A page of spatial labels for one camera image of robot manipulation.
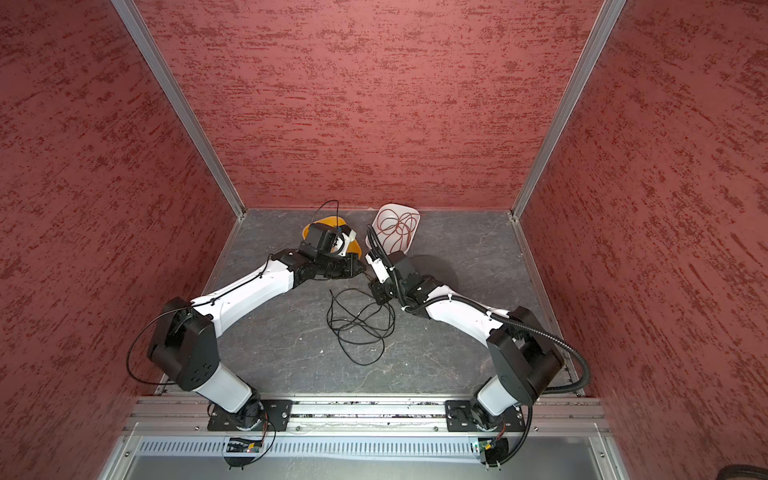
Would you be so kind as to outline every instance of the black joint housing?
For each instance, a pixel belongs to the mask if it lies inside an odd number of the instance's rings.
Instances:
[[[510,314],[526,325],[541,330],[536,315],[519,306]],[[550,339],[529,334],[521,347],[515,344],[518,332],[507,326],[494,330],[485,341],[499,381],[509,395],[522,405],[531,406],[564,365],[563,356]]]
[[[162,312],[147,356],[171,381],[190,392],[203,385],[219,366],[214,324],[179,297],[166,303]]]

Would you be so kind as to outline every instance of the tangled black cable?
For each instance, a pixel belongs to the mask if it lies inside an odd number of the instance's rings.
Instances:
[[[328,290],[331,294],[331,305],[328,307],[328,312],[326,313],[326,323],[328,324],[328,328],[331,329],[334,335],[336,335],[336,339],[339,340],[339,346],[341,347],[342,352],[344,352],[344,355],[347,356],[348,359],[350,359],[353,363],[360,366],[368,366],[373,363],[376,363],[379,361],[380,358],[382,358],[382,355],[384,355],[384,350],[386,349],[386,345],[384,343],[384,339],[390,335],[392,335],[395,332],[395,309],[388,303],[385,303],[384,305],[378,305],[375,300],[373,300],[373,297],[369,295],[366,292],[363,292],[360,289],[357,288],[347,288],[344,289],[337,294],[333,294],[332,290]],[[371,300],[373,300],[368,305],[364,306],[362,310],[360,310],[359,313],[354,314],[350,312],[344,305],[341,304],[339,301],[339,297],[343,295],[345,292],[349,291],[356,291],[358,293],[361,293],[362,295],[367,296]],[[334,304],[340,306],[342,310],[347,312],[347,314],[350,315],[350,318],[333,318],[333,306]],[[363,314],[366,313],[368,308],[372,308],[374,306],[377,306],[379,308],[375,309],[371,313],[367,314],[366,316],[363,316]],[[381,328],[378,326],[371,325],[368,323],[368,321],[376,315],[377,313],[381,312],[382,309],[387,310],[389,313],[388,317],[388,323],[386,328]],[[347,338],[343,338],[342,334],[344,332],[351,332],[355,328],[360,328],[364,330],[370,337],[373,339],[370,341],[362,341],[362,342],[356,342]],[[373,345],[375,343],[381,342],[382,349],[381,352],[379,352],[379,356],[377,356],[372,362],[363,363],[358,362],[352,356],[347,352],[346,347],[344,346],[345,343],[348,343],[350,345]]]

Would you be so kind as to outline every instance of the wire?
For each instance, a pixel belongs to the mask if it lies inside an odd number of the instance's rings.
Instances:
[[[143,383],[143,384],[145,384],[145,385],[155,385],[155,386],[175,385],[175,383],[174,383],[174,382],[148,382],[147,380],[143,380],[143,379],[140,379],[140,378],[138,378],[138,377],[137,377],[136,375],[134,375],[134,373],[131,371],[131,352],[133,352],[133,350],[134,350],[134,347],[136,346],[136,342],[138,342],[138,341],[139,341],[139,339],[141,338],[141,335],[142,335],[144,332],[146,332],[146,331],[147,331],[147,329],[148,329],[149,327],[151,327],[152,325],[154,325],[154,323],[155,323],[155,322],[157,322],[157,321],[160,319],[160,317],[162,317],[163,315],[167,315],[168,313],[174,313],[174,312],[178,312],[178,311],[180,311],[180,310],[186,310],[187,308],[189,308],[189,307],[188,307],[188,306],[185,306],[185,307],[182,307],[182,308],[177,308],[177,309],[175,309],[175,310],[171,310],[170,312],[161,313],[160,315],[156,316],[156,317],[154,318],[154,320],[152,320],[151,322],[149,322],[149,323],[148,323],[148,324],[147,324],[147,325],[146,325],[146,326],[145,326],[143,329],[141,329],[141,331],[139,332],[139,334],[138,334],[138,335],[136,335],[136,338],[134,339],[134,342],[131,344],[131,347],[128,349],[128,354],[125,356],[125,369],[128,371],[128,375],[129,375],[129,376],[130,376],[132,379],[136,380],[136,381],[137,381],[137,382],[139,382],[139,383]]]
[[[768,480],[768,469],[752,465],[726,465],[717,473],[717,480],[728,480],[729,478]]]
[[[389,260],[389,257],[387,256],[386,250],[384,250],[384,247],[382,247],[381,242],[379,241],[379,236],[376,235],[376,231],[373,229],[372,225],[369,225],[366,228],[366,234],[368,235],[368,241],[371,244],[371,249],[374,253],[374,257],[381,259],[384,266],[387,267],[387,270],[389,271],[389,278],[392,279],[392,283],[395,286],[395,294],[397,295],[397,301],[400,302],[401,306],[408,306],[409,304],[406,302],[406,294],[402,290],[402,281],[400,280],[400,273],[397,271],[394,265],[392,265],[392,261]]]
[[[528,406],[528,421],[525,423],[525,429],[523,430],[523,434],[520,436],[520,439],[518,440],[517,445],[509,451],[506,457],[504,457],[503,460],[500,462],[496,462],[496,465],[489,465],[489,467],[499,467],[501,465],[504,465],[506,462],[509,462],[509,460],[517,455],[518,452],[520,452],[520,449],[522,448],[523,444],[525,443],[525,440],[528,438],[528,433],[531,431],[531,424],[533,423],[533,405]]]
[[[498,435],[496,435],[496,440],[494,440],[494,441],[493,441],[494,443],[498,442],[498,440],[499,440],[499,439],[500,439],[500,438],[501,438],[501,437],[504,435],[504,433],[507,431],[507,422],[506,422],[506,420],[504,420],[504,417],[503,417],[503,416],[502,416],[502,425],[503,425],[503,427],[502,427],[502,430],[501,430],[501,431],[498,433]]]
[[[222,294],[220,294],[220,295],[218,295],[218,296],[215,296],[214,298],[212,298],[212,299],[210,299],[210,300],[208,300],[208,301],[205,301],[205,302],[202,302],[202,303],[195,303],[195,304],[191,304],[191,305],[189,305],[189,306],[183,306],[183,307],[181,307],[181,308],[177,308],[177,309],[175,309],[175,310],[169,310],[169,311],[167,311],[167,312],[161,313],[160,315],[158,315],[158,316],[154,317],[154,319],[153,319],[151,322],[149,322],[149,323],[148,323],[148,324],[147,324],[147,325],[146,325],[146,326],[145,326],[143,329],[141,329],[141,331],[139,332],[139,334],[138,334],[138,335],[136,335],[136,338],[134,338],[134,341],[133,341],[133,343],[131,344],[131,346],[128,348],[128,353],[125,355],[125,369],[127,370],[127,372],[128,372],[128,375],[129,375],[129,376],[130,376],[132,379],[136,380],[137,382],[139,382],[139,383],[143,383],[143,384],[145,384],[145,385],[153,385],[153,386],[167,386],[167,385],[176,385],[176,383],[175,383],[175,382],[149,382],[149,381],[147,381],[147,380],[143,380],[143,379],[140,379],[140,378],[138,378],[136,375],[134,375],[134,373],[131,371],[131,352],[133,352],[133,351],[134,351],[134,348],[135,348],[135,346],[136,346],[136,342],[138,342],[138,341],[139,341],[139,339],[141,338],[141,336],[142,336],[142,335],[144,335],[144,332],[146,332],[146,331],[147,331],[147,329],[148,329],[149,327],[151,327],[152,325],[154,325],[154,323],[155,323],[155,322],[157,322],[157,321],[158,321],[158,320],[159,320],[159,319],[160,319],[162,316],[166,316],[168,313],[176,313],[176,312],[179,312],[179,311],[181,311],[181,310],[187,310],[187,309],[190,309],[190,308],[194,308],[194,307],[196,307],[196,306],[203,306],[203,305],[209,305],[209,304],[210,304],[210,305],[213,305],[213,304],[214,304],[216,301],[218,301],[218,300],[219,300],[219,299],[220,299],[222,296],[225,296],[225,295],[227,295],[228,293],[232,293],[234,290],[237,290],[237,289],[239,289],[239,288],[240,288],[240,287],[242,287],[243,285],[247,285],[248,283],[250,283],[250,282],[254,281],[254,280],[255,280],[255,279],[257,279],[257,278],[261,278],[261,277],[264,275],[264,272],[266,272],[266,268],[267,268],[267,266],[270,264],[270,260],[272,260],[272,254],[271,254],[271,253],[270,253],[269,255],[267,255],[267,256],[266,256],[266,263],[264,264],[264,267],[261,269],[261,271],[259,272],[259,274],[258,274],[258,275],[256,275],[254,278],[248,279],[248,281],[242,282],[242,283],[241,283],[240,285],[238,285],[238,286],[234,286],[234,287],[230,288],[230,289],[229,289],[229,290],[227,290],[226,292],[224,292],[224,293],[222,293]],[[189,317],[189,318],[185,319],[183,322],[179,322],[179,324],[178,324],[178,325],[176,325],[176,328],[175,328],[175,329],[174,329],[174,331],[171,333],[171,335],[173,335],[173,334],[175,334],[176,332],[178,332],[178,331],[181,329],[181,326],[182,326],[182,325],[184,325],[184,322],[186,322],[186,321],[187,321],[187,320],[189,320],[190,318],[191,318],[191,317]]]
[[[258,457],[252,459],[248,463],[243,463],[242,465],[235,465],[235,467],[241,467],[242,468],[242,467],[245,467],[247,465],[251,465],[251,464],[253,464],[255,462],[258,462],[259,460],[262,459],[262,457],[264,457],[267,453],[269,453],[269,451],[272,449],[272,445],[275,444],[275,441],[277,440],[277,427],[275,427],[275,424],[272,423],[272,421],[270,420],[269,416],[267,416],[266,412],[264,412],[264,419],[263,420],[264,420],[264,430],[263,430],[263,433],[261,435],[261,440],[260,440],[261,446],[260,446],[260,448],[264,447],[264,439],[266,438],[266,433],[269,430],[269,426],[268,425],[272,425],[272,431],[273,431],[272,442],[270,443],[270,445],[268,447],[266,447],[266,449],[263,452],[261,452],[261,455],[259,455]],[[244,444],[244,445],[249,445],[251,443],[251,441],[249,439],[243,439],[241,437],[231,437],[231,438],[229,438],[229,442],[231,442],[233,440],[235,442],[240,442],[241,444]],[[230,447],[230,448],[242,448],[242,445],[231,445],[231,444],[228,443],[227,447]]]
[[[535,335],[540,335],[540,336],[543,336],[544,338],[550,339],[553,343],[557,344],[563,350],[570,353],[581,365],[581,370],[582,370],[581,378],[579,378],[579,380],[569,385],[548,387],[544,390],[544,394],[576,392],[580,389],[583,389],[585,386],[589,385],[590,379],[592,377],[589,364],[587,363],[587,360],[578,352],[578,350],[576,350],[568,342],[566,342],[559,336],[552,335],[551,333],[545,332],[544,330],[540,330],[532,326],[526,325],[525,323],[520,322],[518,320],[509,319],[504,316],[498,315],[497,313],[490,312],[488,311],[487,307],[475,302],[474,300],[470,300],[468,298],[465,298],[463,296],[458,296],[458,295],[451,295],[451,296],[441,295],[441,296],[433,297],[415,308],[404,305],[405,307],[404,310],[407,313],[416,314],[417,312],[420,312],[421,310],[432,305],[433,303],[445,302],[445,301],[454,301],[454,302],[464,303],[465,305],[469,305],[480,312],[487,313],[490,316],[490,318],[492,318],[493,320],[496,320],[497,322],[505,323],[517,329],[522,329],[527,332],[534,333]]]
[[[315,223],[315,216],[325,207],[327,204],[330,204],[331,202],[336,202],[336,229],[339,229],[339,201],[338,200],[328,200],[324,204],[320,205],[320,207],[315,210],[315,213],[312,214],[312,220],[310,220],[310,224]]]
[[[392,212],[395,216],[382,218],[382,214],[387,211]],[[391,208],[385,208],[376,215],[376,228],[379,229],[380,233],[385,235],[382,245],[386,245],[389,239],[393,238],[393,236],[399,235],[397,239],[392,240],[389,251],[385,249],[387,253],[404,250],[404,247],[408,248],[413,236],[413,230],[419,224],[418,217],[421,217],[421,214],[414,214],[412,212],[405,212],[398,215],[397,212]],[[390,225],[384,227],[385,222],[390,223]]]
[[[376,311],[363,317],[362,315],[364,314],[365,311],[367,311],[368,308],[377,305],[376,301],[373,300],[373,297],[371,295],[357,288],[347,288],[338,292],[336,295],[333,294],[332,290],[328,290],[328,291],[331,294],[331,305],[328,308],[328,312],[326,313],[326,323],[328,324],[328,328],[330,328],[333,334],[336,335],[336,339],[339,341],[339,346],[341,347],[342,352],[344,352],[344,355],[346,355],[348,359],[350,359],[353,363],[359,366],[368,366],[378,362],[379,359],[382,358],[382,355],[384,355],[384,350],[386,349],[386,344],[384,343],[384,339],[395,332],[395,318],[396,318],[395,308],[392,305],[385,303],[384,305],[379,305],[379,308],[376,309]],[[358,293],[361,293],[362,295],[369,297],[373,301],[368,305],[364,306],[362,310],[360,310],[360,312],[355,315],[352,312],[350,312],[339,301],[339,297],[349,291],[356,291]],[[344,310],[351,316],[351,318],[333,318],[334,304],[340,306],[342,310]],[[368,323],[368,320],[370,320],[371,317],[373,317],[377,313],[381,312],[382,308],[386,308],[389,313],[386,328],[380,328],[377,326],[370,325]],[[360,328],[364,330],[373,339],[370,341],[356,342],[356,341],[352,341],[350,339],[342,337],[342,334],[344,332],[351,332],[355,328]],[[381,352],[379,352],[379,356],[377,356],[373,361],[368,363],[358,362],[357,360],[352,358],[352,356],[349,354],[349,352],[347,352],[346,347],[344,346],[345,343],[348,343],[350,345],[373,345],[379,342],[381,342],[381,346],[382,346]]]
[[[259,460],[261,460],[262,457],[264,457],[267,453],[269,453],[269,451],[272,449],[272,445],[275,444],[275,440],[277,440],[277,428],[275,427],[275,424],[272,423],[272,420],[269,420],[269,418],[266,417],[266,412],[264,413],[264,419],[266,420],[266,423],[264,425],[266,425],[267,423],[269,425],[272,425],[272,432],[273,432],[273,434],[272,434],[272,442],[270,443],[270,446],[266,447],[266,450],[264,450],[264,452],[262,452],[262,454],[259,455],[256,458],[256,460],[253,460],[253,462],[251,462],[251,463],[258,462]],[[261,437],[261,445],[262,446],[264,446],[264,439],[266,438],[267,430],[269,430],[269,426],[267,426],[264,429],[264,436]]]

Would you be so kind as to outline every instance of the metal corner post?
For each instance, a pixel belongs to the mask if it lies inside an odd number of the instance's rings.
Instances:
[[[144,60],[147,61],[154,77],[163,88],[170,104],[174,107],[176,114],[181,119],[181,123],[184,124],[184,127],[187,129],[187,133],[190,135],[195,147],[197,147],[197,151],[200,152],[203,160],[205,160],[205,164],[214,176],[216,183],[230,203],[235,215],[237,215],[237,218],[242,218],[246,211],[245,205],[237,194],[234,185],[232,185],[232,181],[224,170],[223,165],[219,161],[219,157],[216,155],[213,145],[210,144],[208,137],[206,137],[205,131],[197,120],[192,107],[184,97],[181,87],[176,82],[168,64],[163,59],[163,55],[160,53],[160,49],[154,42],[152,34],[149,32],[149,28],[147,28],[147,24],[141,17],[138,8],[136,8],[136,4],[134,4],[133,0],[111,1],[112,5],[114,5],[115,9],[118,11],[125,27],[128,29],[128,33],[131,34],[134,42],[136,42],[136,46],[139,47],[141,54],[144,56]]]
[[[611,35],[611,30],[616,25],[625,2],[626,0],[605,0],[600,8],[592,31],[576,62],[574,72],[571,74],[571,80],[568,82],[568,86],[565,87],[563,98],[560,100],[558,109],[554,113],[552,123],[549,125],[547,134],[544,136],[544,141],[541,142],[541,148],[533,160],[531,171],[528,173],[528,177],[523,183],[523,188],[520,189],[515,205],[512,207],[512,216],[514,218],[520,219],[525,206],[528,205],[533,190],[536,188],[536,183],[544,172],[547,162],[549,162],[554,146],[557,144],[571,113],[576,107],[581,92],[587,84],[592,69],[598,62],[600,53],[603,51],[608,36]]]

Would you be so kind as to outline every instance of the black cable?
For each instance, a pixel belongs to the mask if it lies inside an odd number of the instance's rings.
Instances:
[[[338,292],[336,295],[333,294],[332,290],[329,290],[331,294],[331,305],[328,308],[328,312],[326,313],[326,323],[328,324],[328,328],[331,329],[334,335],[336,335],[336,339],[339,341],[339,346],[341,347],[342,352],[344,352],[344,355],[347,356],[349,360],[351,360],[353,363],[359,366],[368,366],[372,365],[373,363],[376,363],[379,361],[379,359],[384,355],[384,350],[386,349],[386,345],[384,343],[384,339],[388,336],[392,335],[395,332],[395,308],[388,303],[385,303],[384,305],[379,305],[379,308],[376,309],[373,313],[370,313],[368,316],[365,316],[364,318],[362,315],[365,311],[367,311],[368,308],[373,307],[377,305],[376,301],[373,300],[368,305],[364,306],[362,310],[360,310],[359,313],[356,315],[352,312],[350,312],[344,305],[341,304],[339,301],[339,297],[343,295],[345,292],[349,291],[356,291],[361,293],[362,295],[365,295],[369,297],[370,299],[373,299],[371,295],[369,295],[366,292],[363,292],[362,290],[359,290],[357,288],[347,288],[340,292]],[[337,304],[340,306],[345,312],[347,312],[351,318],[333,318],[333,305]],[[386,308],[389,316],[388,316],[388,323],[386,328],[380,328],[377,326],[373,326],[368,324],[368,320],[371,319],[374,315],[382,311],[382,308]],[[365,342],[355,342],[349,339],[345,339],[342,337],[342,333],[344,332],[350,332],[356,327],[361,328],[364,330],[368,335],[370,335],[373,339],[371,341],[365,341]],[[379,356],[377,356],[372,362],[363,363],[358,362],[352,356],[347,352],[344,344],[348,343],[350,345],[373,345],[375,343],[381,342],[382,349],[381,352],[379,352]]]
[[[397,271],[397,269],[392,265],[392,262],[389,260],[389,257],[386,254],[386,250],[384,250],[384,247],[382,247],[381,242],[379,241],[379,236],[376,234],[376,230],[374,230],[373,225],[369,225],[367,228],[367,235],[368,235],[368,241],[371,244],[371,250],[373,250],[376,254],[376,257],[380,258],[384,266],[386,267],[387,271],[389,272],[389,278],[392,279],[392,283],[395,285],[395,295],[397,295],[397,301],[400,302],[401,306],[407,306],[409,305],[406,302],[406,294],[402,291],[402,281],[400,279],[400,273]]]
[[[171,310],[170,312],[161,313],[160,315],[156,316],[154,318],[154,320],[149,322],[143,329],[141,329],[141,331],[139,332],[138,335],[136,335],[136,338],[134,339],[134,342],[131,344],[131,347],[128,349],[128,354],[125,356],[125,369],[128,371],[128,375],[132,379],[136,380],[139,383],[143,383],[145,385],[155,385],[155,386],[174,385],[173,382],[148,382],[147,380],[143,380],[143,379],[140,379],[140,378],[136,377],[136,375],[134,375],[134,373],[131,371],[131,352],[133,352],[134,347],[136,346],[136,342],[139,341],[139,339],[141,338],[141,335],[144,332],[146,332],[149,327],[154,325],[154,323],[157,322],[160,319],[160,317],[162,317],[163,315],[167,315],[168,313],[174,313],[174,312],[178,312],[180,310],[186,310],[187,308],[189,308],[189,307],[185,306],[185,307],[182,307],[182,308],[177,308],[175,310]]]
[[[509,460],[517,455],[518,452],[520,452],[520,449],[522,448],[523,444],[525,443],[525,439],[528,437],[528,433],[531,431],[531,424],[533,423],[533,406],[528,406],[528,421],[525,423],[525,429],[523,430],[523,434],[520,436],[520,439],[518,440],[517,445],[509,451],[506,457],[504,457],[504,460],[501,460],[500,462],[496,462],[496,465],[488,465],[489,467],[499,467],[500,465],[504,465],[506,462],[509,462]]]
[[[272,449],[272,445],[274,445],[275,440],[277,440],[277,428],[275,427],[275,424],[272,423],[272,420],[269,420],[266,417],[265,417],[265,420],[266,420],[266,423],[268,424],[267,428],[269,428],[269,425],[272,425],[272,432],[273,432],[272,442],[270,443],[270,446],[266,447],[266,450],[264,450],[264,452],[261,455],[259,455],[256,458],[256,460],[253,460],[253,462],[251,463],[258,462],[259,460],[261,460],[261,458],[264,457]],[[264,446],[264,438],[266,438],[266,433],[264,434],[264,437],[261,439],[261,446]]]
[[[130,376],[132,379],[136,380],[137,382],[139,382],[139,383],[143,383],[143,384],[145,384],[145,385],[154,385],[154,386],[167,386],[167,385],[175,385],[175,383],[174,383],[174,382],[148,382],[147,380],[143,380],[143,379],[140,379],[140,378],[136,377],[136,375],[134,375],[134,373],[131,371],[131,352],[133,352],[133,351],[134,351],[134,347],[136,346],[136,342],[138,342],[138,341],[139,341],[139,339],[141,338],[141,336],[144,334],[144,332],[146,332],[146,331],[147,331],[147,329],[148,329],[149,327],[151,327],[152,325],[154,325],[154,323],[155,323],[155,322],[157,322],[157,321],[158,321],[158,320],[159,320],[159,319],[160,319],[162,316],[165,316],[165,315],[167,315],[168,313],[176,313],[176,312],[179,312],[179,311],[181,311],[181,310],[186,310],[186,309],[194,308],[195,306],[203,306],[203,305],[209,305],[209,304],[210,304],[210,305],[213,305],[213,304],[214,304],[216,301],[218,301],[218,300],[219,300],[219,299],[220,299],[222,296],[225,296],[225,295],[227,295],[228,293],[231,293],[231,292],[233,292],[234,290],[237,290],[237,289],[239,289],[239,288],[240,288],[240,287],[242,287],[243,285],[247,285],[248,283],[250,283],[250,282],[254,281],[254,280],[255,280],[255,279],[257,279],[257,278],[261,278],[261,277],[264,275],[264,272],[266,272],[266,267],[267,267],[267,266],[270,264],[270,260],[272,260],[272,254],[271,254],[271,253],[270,253],[269,255],[267,255],[267,256],[266,256],[266,263],[264,264],[264,267],[261,269],[261,271],[259,272],[259,274],[258,274],[258,275],[256,275],[256,276],[255,276],[254,278],[252,278],[252,279],[249,279],[249,280],[248,280],[248,281],[246,281],[246,282],[243,282],[243,283],[241,283],[241,284],[240,284],[240,285],[238,285],[238,286],[234,286],[234,287],[230,288],[229,290],[227,290],[226,292],[222,293],[222,294],[221,294],[221,295],[219,295],[219,296],[216,296],[216,297],[214,297],[214,298],[212,298],[212,299],[210,299],[210,300],[208,300],[208,301],[202,302],[202,303],[195,303],[194,305],[183,306],[183,307],[181,307],[181,308],[177,308],[177,309],[175,309],[175,310],[170,310],[170,311],[168,311],[168,312],[165,312],[165,313],[161,313],[160,315],[156,316],[156,317],[155,317],[155,318],[154,318],[154,319],[153,319],[151,322],[149,322],[149,323],[148,323],[148,324],[147,324],[147,325],[146,325],[146,326],[145,326],[143,329],[141,329],[141,331],[139,332],[139,334],[138,334],[138,335],[136,335],[136,338],[134,338],[134,341],[133,341],[133,343],[131,344],[131,347],[129,347],[129,348],[128,348],[128,353],[125,355],[125,369],[127,370],[127,372],[128,372],[128,375],[129,375],[129,376]],[[179,329],[181,328],[181,326],[182,326],[183,324],[184,324],[184,322],[179,322],[179,324],[176,326],[176,329],[173,331],[173,333],[176,333],[176,332],[178,332],[178,331],[179,331]]]
[[[752,465],[726,465],[717,473],[717,480],[729,480],[729,478],[768,480],[768,469]]]
[[[522,329],[527,332],[534,333],[536,335],[541,335],[547,339],[550,339],[552,342],[560,346],[563,350],[570,353],[579,362],[582,368],[581,378],[579,378],[579,380],[571,383],[570,385],[548,387],[544,390],[544,394],[576,392],[577,390],[583,389],[585,386],[589,385],[589,381],[592,375],[589,369],[589,364],[587,364],[587,360],[584,359],[584,357],[581,356],[581,354],[574,347],[572,347],[568,342],[566,342],[559,336],[552,335],[551,333],[546,332],[544,330],[540,330],[532,326],[526,325],[523,322],[517,321],[515,319],[509,319],[509,318],[503,317],[501,315],[498,315],[497,313],[489,312],[488,308],[475,302],[474,300],[470,300],[469,298],[465,298],[463,296],[458,296],[458,295],[451,295],[451,296],[441,295],[441,296],[436,296],[434,298],[427,300],[426,302],[422,303],[416,308],[406,307],[405,311],[407,313],[416,314],[417,312],[425,309],[426,307],[432,305],[433,303],[450,301],[450,300],[454,302],[464,303],[465,305],[469,305],[475,308],[476,310],[479,310],[480,312],[489,313],[489,317],[492,318],[493,320],[496,320],[497,322],[505,323],[517,329]]]
[[[320,205],[320,207],[317,210],[315,210],[315,213],[312,214],[312,220],[310,220],[310,225],[312,223],[315,223],[315,216],[318,214],[318,212],[320,212],[323,209],[323,207],[325,207],[327,204],[330,204],[331,202],[336,202],[336,229],[339,228],[339,201],[338,200],[328,200],[324,204]]]

